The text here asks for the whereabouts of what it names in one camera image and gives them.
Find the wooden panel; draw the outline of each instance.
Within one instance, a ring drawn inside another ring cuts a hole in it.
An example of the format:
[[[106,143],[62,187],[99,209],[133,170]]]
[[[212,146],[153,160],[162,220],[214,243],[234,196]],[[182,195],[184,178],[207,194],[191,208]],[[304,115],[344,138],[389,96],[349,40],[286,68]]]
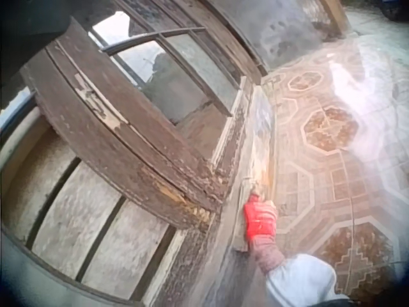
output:
[[[202,190],[192,185],[183,173],[172,167],[163,155],[153,147],[148,146],[146,140],[137,133],[135,127],[107,101],[97,88],[93,88],[92,83],[78,66],[76,68],[75,63],[68,59],[64,48],[59,43],[51,43],[47,51],[59,70],[64,73],[71,87],[76,90],[83,102],[105,124],[107,129],[115,133],[136,156],[142,158],[148,166],[166,178],[174,187],[182,190],[187,197],[200,203],[204,208],[216,209],[215,202],[210,201]]]
[[[351,33],[351,25],[341,2],[339,0],[320,0],[320,2],[339,34],[347,35]]]
[[[191,112],[176,125],[176,128],[203,157],[210,160],[226,120],[226,116],[213,104],[208,104]]]
[[[3,198],[2,221],[23,243],[58,180],[75,154],[49,129],[20,165],[8,193]]]
[[[80,163],[45,217],[33,252],[75,278],[120,196],[85,163]]]
[[[200,153],[189,146],[175,127],[118,70],[116,65],[87,37],[81,26],[72,20],[67,32],[59,39],[62,47],[81,68],[101,94],[126,116],[128,122],[164,155],[171,165],[189,177],[197,188],[223,199],[224,191]],[[95,67],[103,67],[104,72]]]
[[[167,226],[126,201],[96,251],[82,283],[129,299]]]
[[[252,81],[260,83],[261,74],[246,50],[209,10],[198,0],[175,0],[186,12],[202,26],[208,29],[209,34],[221,46],[226,54],[235,62]]]
[[[208,228],[210,212],[141,162],[78,98],[45,51],[23,69],[38,104],[73,151],[132,202],[177,228]],[[118,122],[111,122],[120,129]]]

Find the white sleeve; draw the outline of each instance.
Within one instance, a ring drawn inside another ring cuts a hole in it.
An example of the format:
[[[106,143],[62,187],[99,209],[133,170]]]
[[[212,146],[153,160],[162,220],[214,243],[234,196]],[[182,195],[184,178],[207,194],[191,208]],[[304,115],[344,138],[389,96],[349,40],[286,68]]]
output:
[[[335,294],[336,281],[335,270],[328,263],[299,254],[267,274],[267,289],[274,307],[304,307],[347,299],[346,295]]]

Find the window pane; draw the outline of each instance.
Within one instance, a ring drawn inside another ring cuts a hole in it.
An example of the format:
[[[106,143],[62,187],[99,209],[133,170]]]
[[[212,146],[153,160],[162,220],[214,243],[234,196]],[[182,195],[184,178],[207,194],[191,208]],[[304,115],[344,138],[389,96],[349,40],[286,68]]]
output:
[[[76,1],[72,15],[99,47],[147,33],[109,0]]]
[[[207,102],[207,96],[157,42],[143,43],[118,56],[144,82],[133,83],[174,124]]]
[[[206,44],[206,46],[214,53],[214,55],[222,62],[224,67],[231,74],[233,79],[240,84],[241,73],[233,64],[233,62],[224,55],[224,52],[220,47],[212,40],[210,35],[207,32],[198,32],[196,35]]]
[[[186,28],[194,28],[198,25],[185,14],[183,10],[177,4],[174,4],[171,0],[157,0],[160,4],[163,4],[169,11],[173,12],[174,15],[183,23]]]
[[[150,0],[124,0],[155,30],[171,30],[180,28],[158,6]]]
[[[237,90],[198,44],[188,34],[166,38],[189,62],[228,110],[233,107]]]

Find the patterned floor tile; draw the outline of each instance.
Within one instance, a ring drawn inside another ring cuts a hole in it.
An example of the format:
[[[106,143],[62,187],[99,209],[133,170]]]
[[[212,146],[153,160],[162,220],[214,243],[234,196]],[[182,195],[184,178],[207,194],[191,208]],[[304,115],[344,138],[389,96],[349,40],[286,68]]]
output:
[[[277,243],[367,301],[409,251],[409,70],[359,39],[264,78],[276,113]]]

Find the wall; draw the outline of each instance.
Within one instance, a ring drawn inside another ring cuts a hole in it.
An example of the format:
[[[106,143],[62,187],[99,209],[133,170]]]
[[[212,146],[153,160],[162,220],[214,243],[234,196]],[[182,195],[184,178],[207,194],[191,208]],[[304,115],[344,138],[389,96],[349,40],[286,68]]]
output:
[[[248,41],[267,71],[320,47],[297,0],[209,0]]]

